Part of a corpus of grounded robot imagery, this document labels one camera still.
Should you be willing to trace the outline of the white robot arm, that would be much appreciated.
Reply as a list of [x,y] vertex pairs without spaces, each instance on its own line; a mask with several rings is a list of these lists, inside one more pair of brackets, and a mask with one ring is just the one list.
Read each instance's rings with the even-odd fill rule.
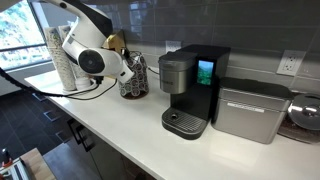
[[113,32],[112,21],[105,13],[80,0],[41,1],[77,16],[62,48],[83,71],[93,76],[112,76],[122,83],[134,76],[120,53],[103,48],[104,42]]

